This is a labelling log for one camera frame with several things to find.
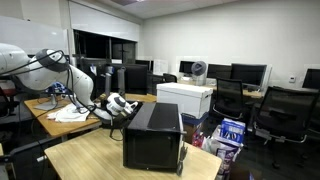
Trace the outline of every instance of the desk leg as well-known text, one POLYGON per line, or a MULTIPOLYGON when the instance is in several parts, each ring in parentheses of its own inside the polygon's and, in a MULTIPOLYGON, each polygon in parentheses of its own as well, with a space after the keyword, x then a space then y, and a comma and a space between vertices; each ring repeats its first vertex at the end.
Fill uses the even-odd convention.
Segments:
POLYGON ((62 141, 62 142, 68 141, 68 135, 63 135, 63 136, 61 136, 61 141, 62 141))

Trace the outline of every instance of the whiteboard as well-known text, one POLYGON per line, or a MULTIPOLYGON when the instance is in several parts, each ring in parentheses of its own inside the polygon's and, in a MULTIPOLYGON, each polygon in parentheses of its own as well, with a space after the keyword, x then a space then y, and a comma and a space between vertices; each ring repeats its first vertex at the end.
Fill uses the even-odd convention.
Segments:
POLYGON ((96 34, 139 41, 140 25, 69 1, 71 27, 96 34))
POLYGON ((42 49, 69 54, 67 30, 4 16, 0 16, 0 27, 0 43, 18 46, 27 54, 42 49))

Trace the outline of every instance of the computer tower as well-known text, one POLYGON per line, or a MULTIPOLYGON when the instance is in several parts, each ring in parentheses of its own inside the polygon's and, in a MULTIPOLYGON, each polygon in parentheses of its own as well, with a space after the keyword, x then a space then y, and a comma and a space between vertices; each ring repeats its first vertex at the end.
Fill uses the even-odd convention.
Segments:
POLYGON ((177 104, 144 103, 124 129, 123 165, 175 171, 182 134, 177 104))

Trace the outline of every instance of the white device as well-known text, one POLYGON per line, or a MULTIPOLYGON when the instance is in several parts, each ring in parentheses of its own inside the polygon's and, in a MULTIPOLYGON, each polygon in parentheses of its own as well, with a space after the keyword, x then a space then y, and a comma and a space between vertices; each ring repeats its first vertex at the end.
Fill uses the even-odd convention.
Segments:
POLYGON ((125 109, 130 113, 132 106, 117 94, 108 98, 107 110, 99 109, 91 101, 93 81, 81 70, 69 65, 62 51, 43 49, 32 59, 19 47, 0 43, 0 76, 11 75, 13 82, 28 91, 43 91, 53 82, 61 82, 73 90, 78 102, 92 111, 102 123, 112 120, 125 109))

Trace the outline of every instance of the floor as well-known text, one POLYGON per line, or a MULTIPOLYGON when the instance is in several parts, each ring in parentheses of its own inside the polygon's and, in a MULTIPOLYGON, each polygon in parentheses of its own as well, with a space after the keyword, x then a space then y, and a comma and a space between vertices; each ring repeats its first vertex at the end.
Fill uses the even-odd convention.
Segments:
MULTIPOLYGON (((217 125, 213 118, 209 118, 204 123, 206 132, 214 130, 217 125)), ((20 147, 24 144, 36 142, 37 140, 46 138, 46 133, 37 121, 27 120, 22 123, 8 123, 0 125, 0 131, 11 131, 12 136, 8 140, 2 141, 5 153, 9 153, 13 148, 20 147)), ((280 169, 272 168, 272 156, 267 148, 263 145, 264 140, 249 135, 247 138, 248 149, 243 149, 237 157, 236 162, 247 167, 254 168, 262 172, 263 179, 270 180, 301 180, 301 179, 320 179, 319 163, 320 153, 316 151, 316 146, 320 147, 320 141, 307 141, 301 146, 296 144, 276 144, 278 160, 281 164, 280 169), (305 167, 301 168, 295 165, 299 150, 312 150, 309 153, 309 159, 305 162, 305 167)), ((60 139, 56 139, 42 146, 47 148, 55 144, 61 143, 60 139)), ((43 149, 40 147, 32 148, 22 153, 16 154, 14 167, 18 180, 55 180, 58 179, 53 167, 47 160, 37 162, 36 159, 43 155, 43 149)))

